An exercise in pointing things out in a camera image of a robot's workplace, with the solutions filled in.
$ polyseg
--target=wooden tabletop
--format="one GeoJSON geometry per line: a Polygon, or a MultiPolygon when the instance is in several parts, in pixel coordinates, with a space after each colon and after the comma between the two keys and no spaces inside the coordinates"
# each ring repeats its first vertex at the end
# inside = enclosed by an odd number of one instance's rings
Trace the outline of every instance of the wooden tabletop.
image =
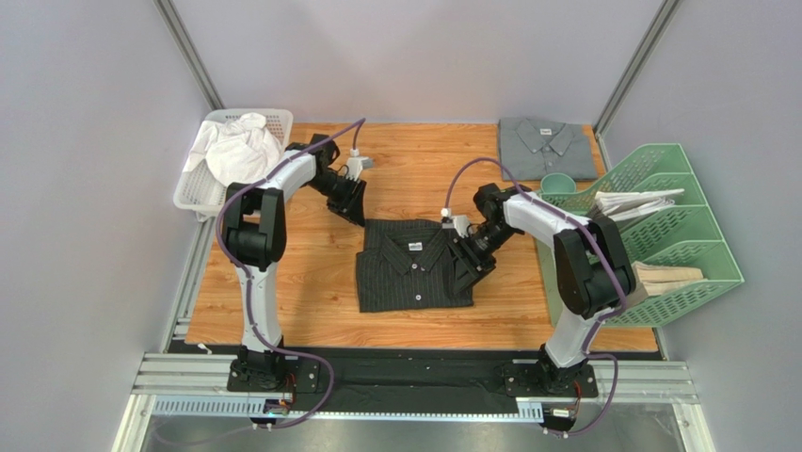
{"type": "MultiPolygon", "coordinates": [[[[344,124],[295,124],[292,141],[309,142],[313,133],[332,134],[344,124]]],[[[603,164],[590,127],[593,157],[603,164]]],[[[352,134],[337,139],[343,151],[332,166],[345,163],[352,134]]],[[[362,155],[375,167],[367,181],[367,218],[439,221],[445,192],[459,168],[478,156],[496,156],[494,124],[368,123],[359,141],[362,155]]],[[[502,181],[490,163],[474,165],[461,176],[451,202],[455,215],[482,218],[473,194],[484,184],[502,181]]],[[[538,183],[527,184],[538,188],[538,183]]],[[[579,183],[580,189],[589,183],[579,183]]],[[[546,295],[540,279],[535,241],[514,235],[494,256],[495,271],[473,290],[474,306],[362,314],[356,295],[356,253],[363,229],[338,218],[326,199],[300,189],[287,206],[287,250],[279,264],[279,321],[288,346],[538,348],[551,335],[546,295]]],[[[233,265],[217,243],[186,336],[187,343],[239,344],[242,299],[233,265]]],[[[647,350],[657,345],[651,329],[604,328],[593,344],[600,350],[647,350]]]]}

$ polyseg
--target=paper stack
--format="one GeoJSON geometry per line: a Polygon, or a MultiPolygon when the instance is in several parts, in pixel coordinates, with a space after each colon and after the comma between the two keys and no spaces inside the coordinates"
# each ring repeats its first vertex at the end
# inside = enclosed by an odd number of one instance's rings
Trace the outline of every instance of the paper stack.
{"type": "Polygon", "coordinates": [[[674,199],[685,190],[677,188],[663,191],[644,191],[642,193],[596,192],[596,200],[587,215],[591,218],[601,214],[613,221],[641,218],[674,205],[674,199]]]}
{"type": "Polygon", "coordinates": [[[665,295],[690,283],[705,281],[700,269],[692,266],[649,266],[633,264],[636,286],[627,297],[627,306],[633,307],[648,297],[665,295]]]}

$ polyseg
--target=green tray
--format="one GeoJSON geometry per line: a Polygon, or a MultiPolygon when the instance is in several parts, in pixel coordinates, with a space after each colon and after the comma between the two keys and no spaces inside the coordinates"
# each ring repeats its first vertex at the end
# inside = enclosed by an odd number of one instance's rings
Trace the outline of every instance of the green tray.
{"type": "MultiPolygon", "coordinates": [[[[708,281],[694,282],[660,297],[650,297],[609,326],[661,327],[744,282],[730,247],[679,144],[647,144],[635,150],[590,188],[580,193],[544,195],[545,201],[583,215],[596,192],[684,188],[677,205],[658,212],[621,232],[632,262],[665,266],[696,266],[708,281]]],[[[552,251],[537,242],[537,254],[549,302],[552,324],[562,313],[552,251]]]]}

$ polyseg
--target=white towel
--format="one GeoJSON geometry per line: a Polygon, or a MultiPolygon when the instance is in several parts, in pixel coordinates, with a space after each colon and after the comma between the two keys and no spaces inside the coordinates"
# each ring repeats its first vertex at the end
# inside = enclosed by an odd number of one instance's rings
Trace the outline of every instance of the white towel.
{"type": "Polygon", "coordinates": [[[262,179],[284,155],[279,141],[265,128],[267,118],[246,113],[238,120],[204,121],[189,151],[184,172],[203,160],[221,184],[250,184],[262,179]]]}

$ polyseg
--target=gray floor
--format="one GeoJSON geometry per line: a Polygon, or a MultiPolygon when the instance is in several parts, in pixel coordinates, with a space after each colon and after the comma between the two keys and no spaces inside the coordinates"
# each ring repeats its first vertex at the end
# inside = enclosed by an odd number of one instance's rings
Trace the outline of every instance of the gray floor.
{"type": "MultiPolygon", "coordinates": [[[[592,420],[598,407],[583,404],[578,426],[592,420]]],[[[172,441],[210,438],[247,421],[232,418],[153,418],[151,426],[172,441]]],[[[683,451],[670,405],[617,405],[584,436],[559,440],[538,426],[498,423],[442,423],[318,420],[285,431],[247,431],[195,447],[170,447],[150,438],[144,451],[683,451]]]]}

